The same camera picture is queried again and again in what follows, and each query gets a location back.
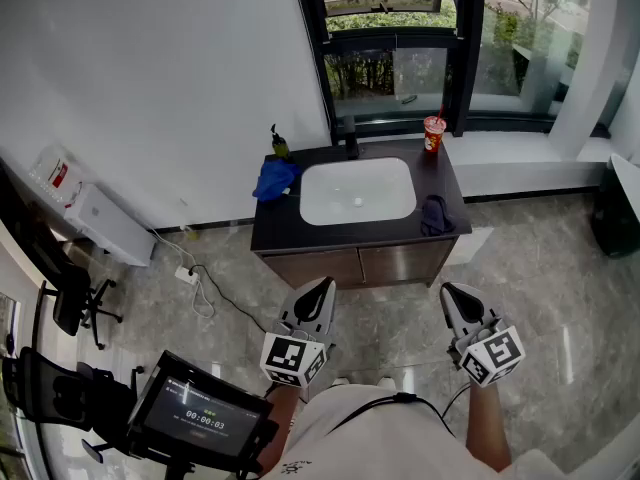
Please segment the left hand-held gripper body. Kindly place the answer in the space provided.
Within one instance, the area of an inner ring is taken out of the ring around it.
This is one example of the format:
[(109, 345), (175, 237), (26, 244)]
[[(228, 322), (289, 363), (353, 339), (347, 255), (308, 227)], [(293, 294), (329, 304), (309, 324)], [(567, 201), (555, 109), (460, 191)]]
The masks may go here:
[(264, 374), (278, 384), (308, 388), (333, 352), (333, 320), (292, 323), (278, 318), (265, 335)]

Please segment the person's left forearm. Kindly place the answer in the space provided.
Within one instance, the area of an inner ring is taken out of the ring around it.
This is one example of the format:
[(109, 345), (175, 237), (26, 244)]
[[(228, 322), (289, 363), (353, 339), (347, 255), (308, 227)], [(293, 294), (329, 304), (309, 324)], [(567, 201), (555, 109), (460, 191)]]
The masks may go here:
[(280, 461), (289, 435), (294, 413), (301, 399), (301, 389), (296, 386), (273, 383), (266, 394), (272, 404), (269, 420), (278, 425), (271, 442), (262, 450), (258, 462), (262, 466), (259, 476), (269, 473)]

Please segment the green soap pump bottle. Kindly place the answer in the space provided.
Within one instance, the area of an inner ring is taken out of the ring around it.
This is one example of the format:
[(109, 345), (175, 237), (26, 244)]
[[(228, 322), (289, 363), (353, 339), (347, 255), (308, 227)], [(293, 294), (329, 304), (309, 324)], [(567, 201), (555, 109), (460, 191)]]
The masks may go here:
[(290, 150), (286, 140), (276, 131), (276, 124), (273, 124), (270, 128), (272, 136), (272, 148), (277, 158), (289, 162)]

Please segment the dark wooden vanity cabinet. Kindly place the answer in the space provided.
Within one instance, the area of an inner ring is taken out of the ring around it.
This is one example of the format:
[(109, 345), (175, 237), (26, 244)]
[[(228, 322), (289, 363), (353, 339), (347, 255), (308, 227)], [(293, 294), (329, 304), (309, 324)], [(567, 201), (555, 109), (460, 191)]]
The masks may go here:
[[(471, 232), (454, 169), (444, 148), (427, 153), (423, 141), (366, 142), (357, 160), (396, 157), (409, 167), (416, 209), (406, 218), (314, 226), (300, 214), (301, 178), (314, 165), (351, 161), (341, 146), (294, 153), (302, 174), (288, 194), (256, 207), (251, 250), (293, 288), (330, 276), (339, 288), (369, 288), (423, 282), (432, 285), (454, 245)], [(428, 195), (445, 201), (455, 229), (441, 236), (421, 232)]]

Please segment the black faucet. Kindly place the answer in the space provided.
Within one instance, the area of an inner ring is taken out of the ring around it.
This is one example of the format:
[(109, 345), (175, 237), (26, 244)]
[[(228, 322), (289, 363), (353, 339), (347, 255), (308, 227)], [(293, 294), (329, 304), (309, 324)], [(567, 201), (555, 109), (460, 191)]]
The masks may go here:
[(347, 158), (349, 160), (357, 160), (360, 153), (356, 138), (355, 117), (353, 115), (348, 115), (343, 118), (343, 138)]

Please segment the person's right forearm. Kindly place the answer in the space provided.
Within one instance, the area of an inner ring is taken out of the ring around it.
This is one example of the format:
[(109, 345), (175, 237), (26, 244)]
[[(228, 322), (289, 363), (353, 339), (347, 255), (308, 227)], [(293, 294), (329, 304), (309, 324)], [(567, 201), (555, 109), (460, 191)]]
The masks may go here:
[(496, 472), (512, 464), (496, 384), (487, 387), (471, 384), (466, 448), (474, 458)]

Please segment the dark framed window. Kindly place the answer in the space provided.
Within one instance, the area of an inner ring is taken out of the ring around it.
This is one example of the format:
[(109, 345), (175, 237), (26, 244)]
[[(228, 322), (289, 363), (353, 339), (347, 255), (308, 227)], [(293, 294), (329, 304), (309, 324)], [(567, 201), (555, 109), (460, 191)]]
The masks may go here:
[(11, 357), (9, 346), (13, 345), (10, 324), (14, 301), (0, 293), (0, 480), (29, 480), (24, 470), (22, 446), (16, 428), (16, 411), (8, 400), (4, 373), (9, 367), (4, 365)]
[(592, 0), (299, 0), (333, 142), (419, 131), (547, 134), (586, 55)]

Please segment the white box appliance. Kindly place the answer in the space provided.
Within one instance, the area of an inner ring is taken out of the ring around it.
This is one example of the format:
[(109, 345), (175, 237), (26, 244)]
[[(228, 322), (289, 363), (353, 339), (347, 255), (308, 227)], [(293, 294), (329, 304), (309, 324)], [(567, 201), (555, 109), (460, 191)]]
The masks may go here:
[(136, 267), (150, 265), (154, 236), (96, 185), (82, 185), (74, 203), (65, 210), (64, 219), (118, 261)]

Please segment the person's white shirt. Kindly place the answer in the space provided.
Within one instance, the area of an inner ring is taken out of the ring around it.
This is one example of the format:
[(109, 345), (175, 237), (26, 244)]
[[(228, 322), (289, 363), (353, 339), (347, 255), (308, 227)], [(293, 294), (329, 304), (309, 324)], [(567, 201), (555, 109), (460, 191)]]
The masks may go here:
[(294, 413), (278, 464), (261, 480), (619, 480), (634, 475), (611, 442), (571, 473), (532, 449), (501, 472), (474, 458), (437, 411), (410, 393), (330, 387)]

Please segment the red drink cup with straw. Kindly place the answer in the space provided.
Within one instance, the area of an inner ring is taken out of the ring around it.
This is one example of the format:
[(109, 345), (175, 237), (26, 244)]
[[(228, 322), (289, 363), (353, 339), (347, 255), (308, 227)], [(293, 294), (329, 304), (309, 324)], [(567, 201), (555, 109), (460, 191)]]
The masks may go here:
[(437, 153), (440, 147), (447, 123), (443, 117), (444, 105), (441, 105), (437, 115), (424, 119), (424, 148), (427, 153)]

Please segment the black mesh office chair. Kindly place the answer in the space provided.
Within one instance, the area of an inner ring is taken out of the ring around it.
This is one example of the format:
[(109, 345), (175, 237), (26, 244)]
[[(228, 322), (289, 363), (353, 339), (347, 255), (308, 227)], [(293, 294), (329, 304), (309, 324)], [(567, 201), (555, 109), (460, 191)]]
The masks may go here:
[(142, 366), (132, 369), (126, 385), (112, 372), (86, 363), (79, 362), (74, 371), (65, 369), (30, 347), (4, 365), (9, 367), (3, 374), (7, 398), (28, 420), (94, 431), (103, 443), (83, 441), (82, 446), (99, 463), (107, 449), (129, 453), (128, 420), (137, 401), (137, 376), (145, 372)]

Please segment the black chest-mounted monitor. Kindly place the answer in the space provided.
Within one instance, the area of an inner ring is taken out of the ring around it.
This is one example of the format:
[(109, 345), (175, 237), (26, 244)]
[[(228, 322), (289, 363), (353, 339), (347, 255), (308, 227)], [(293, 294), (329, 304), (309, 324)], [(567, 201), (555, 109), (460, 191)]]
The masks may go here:
[(166, 465), (165, 480), (182, 480), (195, 465), (245, 480), (263, 471), (259, 456), (279, 428), (272, 408), (164, 351), (130, 414), (129, 452)]

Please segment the dark grey cloth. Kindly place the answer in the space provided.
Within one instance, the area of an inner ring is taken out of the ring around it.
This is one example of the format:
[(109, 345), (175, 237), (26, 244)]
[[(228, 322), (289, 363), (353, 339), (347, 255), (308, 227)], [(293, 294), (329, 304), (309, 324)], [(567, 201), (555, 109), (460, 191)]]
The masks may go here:
[(428, 195), (422, 206), (422, 234), (427, 237), (441, 236), (454, 229), (455, 223), (449, 215), (446, 201), (439, 195)]

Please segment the white sink basin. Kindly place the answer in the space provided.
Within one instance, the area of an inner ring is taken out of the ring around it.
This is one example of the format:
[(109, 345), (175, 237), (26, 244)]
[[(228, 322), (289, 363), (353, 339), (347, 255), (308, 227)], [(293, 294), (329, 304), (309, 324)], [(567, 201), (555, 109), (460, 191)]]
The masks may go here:
[(300, 214), (314, 226), (403, 219), (416, 203), (410, 169), (396, 157), (314, 165), (301, 178)]

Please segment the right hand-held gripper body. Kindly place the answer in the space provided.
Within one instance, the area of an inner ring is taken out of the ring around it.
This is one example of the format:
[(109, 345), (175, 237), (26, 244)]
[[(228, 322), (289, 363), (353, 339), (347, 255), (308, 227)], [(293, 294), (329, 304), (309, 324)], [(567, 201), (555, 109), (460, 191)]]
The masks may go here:
[(503, 318), (495, 318), (462, 338), (454, 338), (448, 353), (456, 368), (464, 370), (479, 387), (487, 387), (509, 375), (525, 358), (516, 328)]

